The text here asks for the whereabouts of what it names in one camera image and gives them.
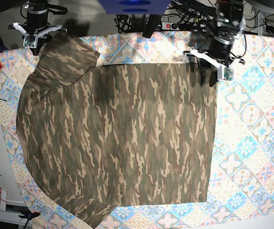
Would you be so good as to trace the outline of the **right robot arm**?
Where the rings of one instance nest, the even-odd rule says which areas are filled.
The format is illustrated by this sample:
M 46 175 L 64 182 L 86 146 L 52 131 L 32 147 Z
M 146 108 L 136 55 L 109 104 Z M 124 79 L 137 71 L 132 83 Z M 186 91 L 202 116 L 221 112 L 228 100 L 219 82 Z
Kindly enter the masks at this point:
M 43 44 L 51 40 L 50 32 L 67 32 L 60 23 L 55 25 L 48 23 L 49 13 L 65 15 L 68 13 L 66 7 L 52 5 L 47 0 L 29 0 L 21 8 L 27 10 L 26 22 L 23 25 L 14 22 L 8 26 L 8 29 L 17 30 L 22 34 L 23 47 L 30 49 L 34 56 L 39 55 Z

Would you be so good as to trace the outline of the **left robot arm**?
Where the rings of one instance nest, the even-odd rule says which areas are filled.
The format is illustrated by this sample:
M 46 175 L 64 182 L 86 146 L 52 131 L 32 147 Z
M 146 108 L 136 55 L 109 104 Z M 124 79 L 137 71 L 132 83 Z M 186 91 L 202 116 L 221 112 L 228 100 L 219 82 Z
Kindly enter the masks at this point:
M 242 55 L 232 53 L 234 42 L 244 33 L 244 4 L 241 0 L 218 0 L 215 16 L 211 20 L 200 20 L 196 30 L 205 38 L 204 49 L 184 51 L 187 56 L 196 58 L 200 70 L 199 84 L 209 81 L 214 86 L 218 81 L 233 81 L 234 67 L 245 64 Z

